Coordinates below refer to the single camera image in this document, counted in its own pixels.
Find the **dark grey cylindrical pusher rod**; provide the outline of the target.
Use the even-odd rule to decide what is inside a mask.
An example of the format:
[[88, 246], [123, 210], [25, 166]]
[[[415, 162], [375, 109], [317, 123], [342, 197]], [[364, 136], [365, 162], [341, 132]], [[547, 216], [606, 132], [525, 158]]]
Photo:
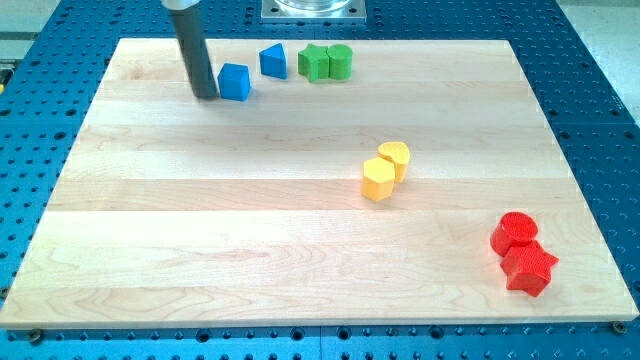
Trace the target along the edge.
[[193, 95], [217, 96], [217, 85], [208, 53], [199, 5], [168, 9]]

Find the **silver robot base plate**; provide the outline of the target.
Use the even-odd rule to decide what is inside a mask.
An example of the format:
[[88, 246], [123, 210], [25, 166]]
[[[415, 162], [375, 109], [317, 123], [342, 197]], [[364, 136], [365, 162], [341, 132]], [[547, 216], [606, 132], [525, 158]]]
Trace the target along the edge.
[[365, 21], [365, 0], [261, 0], [263, 22]]

